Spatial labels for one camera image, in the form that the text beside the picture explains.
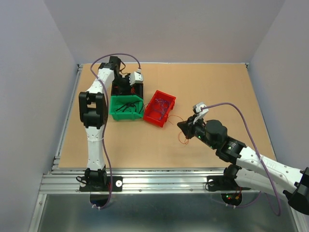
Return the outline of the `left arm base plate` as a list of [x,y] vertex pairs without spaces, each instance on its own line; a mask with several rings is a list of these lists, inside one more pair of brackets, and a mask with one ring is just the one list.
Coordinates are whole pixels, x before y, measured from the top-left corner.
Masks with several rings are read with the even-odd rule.
[[79,191],[80,192],[109,192],[110,187],[112,187],[112,192],[121,192],[123,189],[123,177],[122,176],[113,176],[112,184],[111,178],[107,177],[106,184],[104,183],[94,183],[89,184],[86,182],[84,176],[77,176],[76,180],[79,182]]

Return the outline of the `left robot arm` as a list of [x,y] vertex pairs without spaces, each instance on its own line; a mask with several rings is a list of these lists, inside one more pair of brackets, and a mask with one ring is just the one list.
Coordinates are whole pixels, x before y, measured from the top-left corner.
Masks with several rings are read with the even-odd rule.
[[93,66],[90,66],[90,71],[95,80],[78,96],[79,115],[87,135],[88,149],[84,176],[76,177],[81,192],[108,191],[111,186],[103,157],[103,138],[109,110],[107,87],[121,78],[121,59],[116,54],[110,55],[109,62],[102,63],[97,73],[93,72]]

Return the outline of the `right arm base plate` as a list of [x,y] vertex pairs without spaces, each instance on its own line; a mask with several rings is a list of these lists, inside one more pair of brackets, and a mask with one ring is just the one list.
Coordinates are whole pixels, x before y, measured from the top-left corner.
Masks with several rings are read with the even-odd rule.
[[210,192],[234,191],[238,189],[239,186],[234,179],[227,178],[223,175],[208,176],[205,184],[205,190]]

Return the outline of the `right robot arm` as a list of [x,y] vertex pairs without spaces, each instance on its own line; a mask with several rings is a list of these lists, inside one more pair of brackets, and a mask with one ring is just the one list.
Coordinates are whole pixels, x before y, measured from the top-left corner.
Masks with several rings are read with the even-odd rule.
[[296,211],[309,213],[309,169],[293,168],[257,153],[227,134],[219,120],[192,117],[177,126],[187,139],[196,137],[211,149],[219,159],[228,162],[222,177],[223,185],[255,189],[286,200]]

